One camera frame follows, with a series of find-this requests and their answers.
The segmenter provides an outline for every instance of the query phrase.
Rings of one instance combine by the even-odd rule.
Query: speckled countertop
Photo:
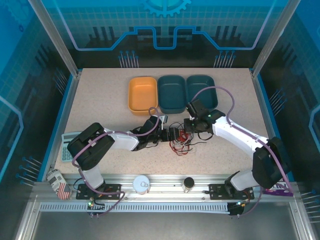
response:
[[[248,68],[85,68],[76,90],[65,133],[83,131],[94,122],[111,130],[128,131],[142,126],[148,116],[135,116],[128,109],[128,84],[134,77],[204,74],[215,85],[228,89],[235,98],[230,118],[261,136],[267,136]],[[217,109],[226,113],[231,107],[229,95],[217,90]],[[189,114],[168,115],[167,126],[183,123]],[[112,149],[99,163],[103,174],[233,174],[252,167],[252,159],[230,142],[213,136],[206,144],[193,146],[195,152],[177,156],[168,142],[137,152]],[[62,163],[61,148],[55,164],[63,174],[78,173],[70,162]]]

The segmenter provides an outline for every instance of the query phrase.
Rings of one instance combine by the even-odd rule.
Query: blue panel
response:
[[[320,2],[314,0],[302,0],[296,9],[296,13],[303,22],[308,34],[320,50]]]
[[[0,238],[14,239],[69,72],[27,0],[0,0],[0,36]]]
[[[229,50],[247,51],[241,54],[242,59],[230,58],[233,67],[252,67],[279,18],[274,13],[280,13],[286,3],[286,0],[44,1],[67,47],[72,53],[80,52],[77,65],[106,68],[121,67],[118,52],[124,49],[149,56],[148,60],[139,59],[141,67],[191,67],[190,62],[197,67],[210,67],[219,51]],[[176,31],[168,34],[171,28],[185,31],[183,35]],[[95,51],[109,61],[101,65]],[[179,61],[150,61],[152,55],[166,58],[167,51],[175,51],[172,56]]]

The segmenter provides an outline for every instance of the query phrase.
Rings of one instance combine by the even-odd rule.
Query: calculator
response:
[[[68,151],[67,147],[68,147],[68,144],[80,133],[81,131],[74,131],[74,132],[64,133],[61,135],[62,137],[61,161],[63,163],[71,162],[73,160],[73,157],[71,156],[71,153]]]

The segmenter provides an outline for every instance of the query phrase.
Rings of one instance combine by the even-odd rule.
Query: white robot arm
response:
[[[283,171],[285,173],[290,171],[289,157],[279,138],[267,139],[259,136],[228,119],[219,110],[215,109],[209,112],[198,99],[188,103],[187,110],[190,113],[190,118],[184,119],[187,133],[208,132],[224,138],[244,151],[253,160],[252,169],[236,172],[225,181],[225,188],[230,196],[237,191],[256,186],[269,189],[282,178],[282,174],[266,146],[274,152]]]

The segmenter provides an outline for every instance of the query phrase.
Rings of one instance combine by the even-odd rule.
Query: enclosure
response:
[[[318,239],[319,11],[312,0],[0,0],[0,238]],[[59,200],[48,172],[58,169],[70,186],[79,178],[63,161],[62,134],[95,122],[114,131],[142,126],[147,117],[128,108],[129,81],[166,75],[186,87],[190,76],[208,75],[232,92],[232,120],[282,140],[294,196],[263,194],[239,219],[204,213],[229,203],[211,200],[209,184],[252,167],[214,138],[184,156],[164,143],[108,152],[100,171],[126,197],[100,219],[86,214],[74,190]],[[217,109],[227,112],[229,96],[216,94]],[[168,125],[189,117],[185,102]],[[151,182],[146,195],[132,187],[141,174]],[[189,176],[195,188],[182,194]]]

